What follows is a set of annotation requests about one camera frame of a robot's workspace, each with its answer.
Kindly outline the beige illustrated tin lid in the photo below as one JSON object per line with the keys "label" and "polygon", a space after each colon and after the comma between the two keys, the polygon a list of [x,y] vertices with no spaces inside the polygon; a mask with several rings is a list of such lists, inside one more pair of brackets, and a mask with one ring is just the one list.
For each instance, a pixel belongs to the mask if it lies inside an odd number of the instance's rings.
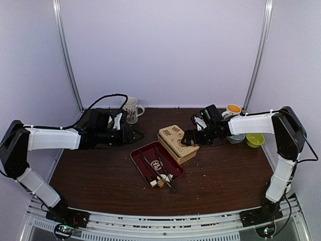
{"label": "beige illustrated tin lid", "polygon": [[184,131],[178,125],[162,128],[158,131],[158,142],[171,154],[178,164],[195,157],[199,146],[186,146],[181,143]]}

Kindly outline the black tongs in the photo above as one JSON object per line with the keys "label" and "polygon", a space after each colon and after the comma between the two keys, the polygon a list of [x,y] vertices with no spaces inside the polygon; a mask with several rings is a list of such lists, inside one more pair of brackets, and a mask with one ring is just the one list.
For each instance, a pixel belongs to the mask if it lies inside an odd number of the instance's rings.
{"label": "black tongs", "polygon": [[[139,157],[143,161],[143,163],[148,168],[150,168],[152,170],[152,172],[156,175],[154,180],[158,181],[157,176],[159,176],[160,178],[161,178],[160,174],[165,174],[168,176],[169,172],[168,172],[166,166],[162,162],[162,159],[161,159],[158,149],[156,147],[154,147],[153,150],[154,150],[154,154],[155,154],[155,158],[156,158],[156,160],[155,160],[156,164],[149,162],[149,160],[146,158],[146,156],[143,154],[143,152],[141,150],[138,150],[138,153],[139,153]],[[174,185],[172,178],[168,178],[168,181],[162,179],[162,181],[164,182],[164,186],[167,186],[173,192],[176,192],[177,189],[176,189],[176,186]]]}

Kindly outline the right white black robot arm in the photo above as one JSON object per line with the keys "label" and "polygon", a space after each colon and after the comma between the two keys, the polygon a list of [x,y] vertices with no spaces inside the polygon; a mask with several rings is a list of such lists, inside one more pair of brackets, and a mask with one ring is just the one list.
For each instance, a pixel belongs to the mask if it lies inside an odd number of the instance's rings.
{"label": "right white black robot arm", "polygon": [[210,145],[216,138],[241,134],[274,135],[278,162],[261,207],[257,210],[260,221],[269,221],[276,214],[307,143],[306,131],[292,108],[285,106],[280,110],[223,118],[212,104],[200,110],[200,114],[192,116],[196,128],[185,131],[181,140],[183,145]]}

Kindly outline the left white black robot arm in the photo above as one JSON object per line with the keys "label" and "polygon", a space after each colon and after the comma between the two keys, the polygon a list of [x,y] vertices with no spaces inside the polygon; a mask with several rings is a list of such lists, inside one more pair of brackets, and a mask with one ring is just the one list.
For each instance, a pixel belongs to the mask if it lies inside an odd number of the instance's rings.
{"label": "left white black robot arm", "polygon": [[46,149],[91,150],[101,144],[121,147],[136,143],[143,137],[138,130],[120,124],[112,128],[86,126],[55,129],[27,126],[15,120],[1,142],[3,175],[27,188],[61,223],[67,223],[72,219],[72,211],[66,199],[30,167],[28,153]]}

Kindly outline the beige chocolate tin box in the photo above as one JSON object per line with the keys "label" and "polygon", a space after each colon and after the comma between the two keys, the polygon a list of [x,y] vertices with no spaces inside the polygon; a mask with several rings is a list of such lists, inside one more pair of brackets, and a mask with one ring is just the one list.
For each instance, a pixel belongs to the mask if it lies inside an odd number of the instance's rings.
{"label": "beige chocolate tin box", "polygon": [[179,165],[195,157],[200,148],[198,145],[183,146],[181,139],[171,138],[168,141],[161,136],[158,136],[157,139]]}

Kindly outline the white round chocolate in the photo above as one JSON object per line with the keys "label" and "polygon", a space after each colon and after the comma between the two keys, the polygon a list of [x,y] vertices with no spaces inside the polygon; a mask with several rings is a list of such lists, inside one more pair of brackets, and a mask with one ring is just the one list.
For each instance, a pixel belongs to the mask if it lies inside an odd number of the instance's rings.
{"label": "white round chocolate", "polygon": [[158,179],[158,180],[164,179],[164,180],[168,181],[168,176],[167,176],[167,175],[165,175],[165,174],[160,174],[160,176],[161,176],[161,178],[160,178],[159,176],[157,176],[157,179]]}

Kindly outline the brown round chocolate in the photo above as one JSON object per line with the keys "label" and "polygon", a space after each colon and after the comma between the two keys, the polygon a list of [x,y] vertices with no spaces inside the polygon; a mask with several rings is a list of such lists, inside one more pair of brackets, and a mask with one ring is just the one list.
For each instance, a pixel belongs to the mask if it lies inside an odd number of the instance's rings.
{"label": "brown round chocolate", "polygon": [[158,180],[157,181],[157,185],[158,185],[158,187],[163,187],[164,186],[164,182],[162,180]]}

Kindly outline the dark red lacquer tray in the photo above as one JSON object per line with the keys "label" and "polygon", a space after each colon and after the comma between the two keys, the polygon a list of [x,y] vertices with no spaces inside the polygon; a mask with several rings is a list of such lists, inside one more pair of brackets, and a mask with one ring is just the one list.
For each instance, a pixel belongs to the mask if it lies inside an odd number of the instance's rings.
{"label": "dark red lacquer tray", "polygon": [[153,190],[161,189],[184,174],[183,168],[169,152],[159,143],[152,142],[130,153],[138,171]]}

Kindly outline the white mug yellow interior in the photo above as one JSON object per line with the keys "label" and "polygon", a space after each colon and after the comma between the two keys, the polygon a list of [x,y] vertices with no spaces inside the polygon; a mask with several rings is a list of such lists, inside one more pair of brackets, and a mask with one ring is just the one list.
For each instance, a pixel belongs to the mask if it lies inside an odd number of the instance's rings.
{"label": "white mug yellow interior", "polygon": [[242,112],[242,108],[235,104],[229,104],[226,107],[226,110],[221,113],[223,119],[227,119],[228,117],[239,115]]}

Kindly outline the lime green bowl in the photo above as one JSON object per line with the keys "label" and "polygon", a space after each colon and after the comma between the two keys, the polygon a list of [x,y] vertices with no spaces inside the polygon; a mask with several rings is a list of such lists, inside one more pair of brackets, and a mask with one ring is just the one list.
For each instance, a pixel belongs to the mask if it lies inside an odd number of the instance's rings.
{"label": "lime green bowl", "polygon": [[259,148],[265,142],[262,134],[246,134],[246,144],[251,148]]}

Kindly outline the right aluminium frame post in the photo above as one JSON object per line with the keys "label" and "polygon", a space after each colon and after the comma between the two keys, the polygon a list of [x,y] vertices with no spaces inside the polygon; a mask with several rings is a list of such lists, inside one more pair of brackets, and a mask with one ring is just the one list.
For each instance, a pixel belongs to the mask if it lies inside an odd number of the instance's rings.
{"label": "right aluminium frame post", "polygon": [[254,94],[254,89],[260,73],[261,65],[263,62],[264,51],[268,42],[268,37],[270,32],[270,26],[271,26],[272,14],[273,14],[273,5],[274,5],[273,2],[274,2],[273,0],[265,1],[265,8],[264,8],[263,21],[261,26],[261,33],[260,33],[257,54],[256,54],[246,98],[243,104],[243,110],[245,111],[249,109],[250,102]]}

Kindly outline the aluminium frame post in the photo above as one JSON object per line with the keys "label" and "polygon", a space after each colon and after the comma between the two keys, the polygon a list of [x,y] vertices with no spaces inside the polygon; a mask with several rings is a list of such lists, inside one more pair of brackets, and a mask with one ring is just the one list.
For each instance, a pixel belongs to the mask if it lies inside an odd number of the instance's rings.
{"label": "aluminium frame post", "polygon": [[265,1],[265,8],[264,8],[263,21],[261,26],[261,33],[260,33],[257,54],[256,54],[246,98],[243,104],[243,110],[245,111],[249,109],[250,102],[254,94],[254,89],[260,73],[261,65],[263,62],[264,51],[268,42],[268,37],[270,32],[270,26],[271,26],[272,14],[273,14],[273,5],[274,5],[273,2],[274,2],[273,0]]}
{"label": "aluminium frame post", "polygon": [[80,98],[80,93],[76,84],[76,80],[74,77],[74,72],[73,72],[73,68],[70,60],[70,55],[68,51],[67,40],[65,36],[65,29],[63,24],[63,17],[61,12],[61,3],[59,0],[53,0],[52,2],[53,2],[53,11],[55,16],[55,21],[57,24],[60,44],[62,48],[63,60],[67,71],[68,80],[71,85],[72,93],[76,100],[77,107],[79,111],[82,112],[84,110],[84,107]]}

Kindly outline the front aluminium rail frame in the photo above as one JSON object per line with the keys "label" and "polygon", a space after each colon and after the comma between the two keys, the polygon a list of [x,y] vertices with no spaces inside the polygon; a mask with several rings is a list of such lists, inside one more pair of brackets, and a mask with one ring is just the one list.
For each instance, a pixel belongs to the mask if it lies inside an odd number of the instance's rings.
{"label": "front aluminium rail frame", "polygon": [[78,228],[68,240],[311,240],[298,200],[280,204],[282,217],[244,226],[240,211],[183,216],[139,216],[91,211],[85,228]]}

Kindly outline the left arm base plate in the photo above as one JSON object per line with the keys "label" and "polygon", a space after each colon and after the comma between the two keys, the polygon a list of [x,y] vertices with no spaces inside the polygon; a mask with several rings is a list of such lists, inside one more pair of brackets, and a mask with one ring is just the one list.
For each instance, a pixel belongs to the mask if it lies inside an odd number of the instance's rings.
{"label": "left arm base plate", "polygon": [[89,212],[69,208],[64,211],[49,210],[46,214],[48,220],[64,223],[75,228],[86,228],[89,217]]}

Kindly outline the left aluminium frame post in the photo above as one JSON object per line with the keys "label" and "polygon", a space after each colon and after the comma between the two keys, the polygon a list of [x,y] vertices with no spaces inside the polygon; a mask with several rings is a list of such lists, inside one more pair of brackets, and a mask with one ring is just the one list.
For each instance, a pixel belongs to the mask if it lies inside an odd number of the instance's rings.
{"label": "left aluminium frame post", "polygon": [[52,2],[53,2],[53,11],[55,16],[55,21],[57,24],[60,44],[62,48],[63,60],[67,71],[68,80],[71,85],[72,93],[76,100],[77,107],[79,111],[82,112],[84,110],[84,107],[80,98],[80,93],[76,84],[76,80],[74,77],[74,72],[73,72],[73,68],[70,60],[70,55],[68,51],[67,40],[65,36],[65,29],[63,24],[63,17],[61,12],[61,3],[59,0],[53,0]]}

